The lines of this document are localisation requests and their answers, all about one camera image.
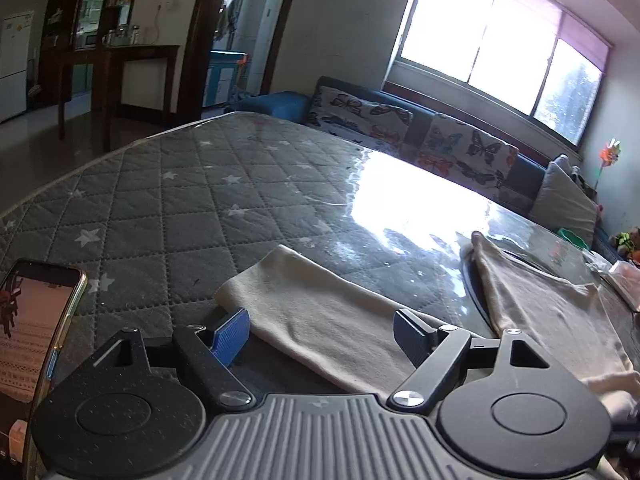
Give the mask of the cream knit garment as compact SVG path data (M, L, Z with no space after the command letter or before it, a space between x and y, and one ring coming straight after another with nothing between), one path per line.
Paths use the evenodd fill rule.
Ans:
M597 286L474 233L494 336L407 308L278 246L216 291L257 337L361 400L373 445L455 477L634 479L639 374Z

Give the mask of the black round induction cooktop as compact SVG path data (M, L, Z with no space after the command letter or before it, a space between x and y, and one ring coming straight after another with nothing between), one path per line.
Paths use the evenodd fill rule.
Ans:
M473 247L471 245L463 247L460 250L459 258L459 271L466 309L465 327L469 327L479 334L493 335L495 331L491 325L488 302Z

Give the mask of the grey quilted star table cover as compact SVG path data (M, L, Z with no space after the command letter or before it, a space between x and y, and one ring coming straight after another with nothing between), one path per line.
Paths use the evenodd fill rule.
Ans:
M489 337L462 278L474 232L555 272L518 297L598 393L639 390L639 332L577 249L467 188L300 125L232 113L124 148L1 219L1 264L79 266L89 285L54 380L116 330L167 336L218 304L250 312L235 371L267 391L390 393L412 367L400 307Z

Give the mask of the green bowl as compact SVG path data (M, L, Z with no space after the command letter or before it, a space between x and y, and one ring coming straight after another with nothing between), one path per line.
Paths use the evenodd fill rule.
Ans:
M569 229L559 228L555 231L555 234L580 250L590 249L590 246L580 236Z

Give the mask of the smartphone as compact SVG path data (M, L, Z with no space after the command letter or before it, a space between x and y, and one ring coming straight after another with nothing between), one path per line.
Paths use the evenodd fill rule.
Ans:
M1 477L26 479L35 461L30 419L46 397L87 286L73 266L18 259L1 281Z

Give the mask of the grey pillow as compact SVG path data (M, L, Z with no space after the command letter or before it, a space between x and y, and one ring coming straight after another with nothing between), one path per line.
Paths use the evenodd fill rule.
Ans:
M598 208L572 180L572 170L564 154L549 162L528 218L550 231L568 229L590 247Z

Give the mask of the right butterfly cushion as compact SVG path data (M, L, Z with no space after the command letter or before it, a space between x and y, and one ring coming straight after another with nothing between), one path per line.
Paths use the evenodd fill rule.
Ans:
M436 114L420 148L416 166L458 185L498 198L518 159L516 146L443 114Z

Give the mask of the butterfly cushion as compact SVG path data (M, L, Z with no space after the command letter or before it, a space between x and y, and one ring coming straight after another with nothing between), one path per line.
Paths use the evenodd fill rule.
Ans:
M518 159L516 146L443 114L436 114L420 148L416 166L458 185L498 198Z
M397 154L412 121L413 114L405 108L320 86L311 100L306 125L371 150Z

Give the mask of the blue sofa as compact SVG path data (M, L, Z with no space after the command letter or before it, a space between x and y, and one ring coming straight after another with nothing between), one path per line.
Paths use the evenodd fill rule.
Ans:
M356 84L321 77L311 96L293 91L243 96L253 112L333 134L456 182L539 223L581 248L617 261L578 169L565 155L536 162L503 134Z

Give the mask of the teddy bear toy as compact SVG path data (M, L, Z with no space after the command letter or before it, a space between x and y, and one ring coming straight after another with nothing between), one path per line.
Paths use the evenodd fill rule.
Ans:
M629 232L620 232L612 235L610 244L615 248L620 258L627 261L634 260L634 253L638 252L640 245L638 226L635 226Z

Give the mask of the colourful pinwheel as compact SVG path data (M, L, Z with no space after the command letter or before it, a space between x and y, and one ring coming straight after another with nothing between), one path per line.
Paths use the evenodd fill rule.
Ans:
M605 144L605 147L600 151L600 168L596 180L596 184L594 188L598 188L601 176L603 174L603 170L605 168L611 167L616 164L616 162L620 159L620 153L622 152L622 147L620 146L620 140L616 140L612 138Z

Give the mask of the left butterfly cushion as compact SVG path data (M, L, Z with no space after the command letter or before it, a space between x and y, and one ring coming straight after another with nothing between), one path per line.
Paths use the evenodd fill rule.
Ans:
M397 154L412 121L413 114L405 108L320 86L311 100L306 125L371 150Z

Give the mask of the blue white small cabinet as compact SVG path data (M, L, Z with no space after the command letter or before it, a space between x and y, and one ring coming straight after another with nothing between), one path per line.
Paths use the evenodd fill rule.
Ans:
M238 81L240 68L246 63L246 54L240 51L210 50L205 81L203 107L227 104Z

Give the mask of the dark wooden console table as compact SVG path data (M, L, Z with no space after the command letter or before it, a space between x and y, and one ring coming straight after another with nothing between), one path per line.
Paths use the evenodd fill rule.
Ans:
M122 80L125 65L130 62L165 61L163 106L158 111L163 118L171 114L172 88L179 47L174 44L139 44L138 46L103 47L79 51L62 51L49 55L58 83L58 138L64 141L65 128L65 73L80 64L92 64L98 72L96 82L101 90L93 90L98 97L102 150L111 151L112 118L122 107Z

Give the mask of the dark wooden display cabinet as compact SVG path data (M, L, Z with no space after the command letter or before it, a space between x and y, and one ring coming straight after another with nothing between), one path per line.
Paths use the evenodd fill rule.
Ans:
M52 105L58 96L90 92L92 107L99 110L105 76L99 62L80 62L66 67L58 82L54 65L58 54L90 52L106 48L111 36L127 27L134 0L48 0L44 12L37 79L27 95L35 110Z

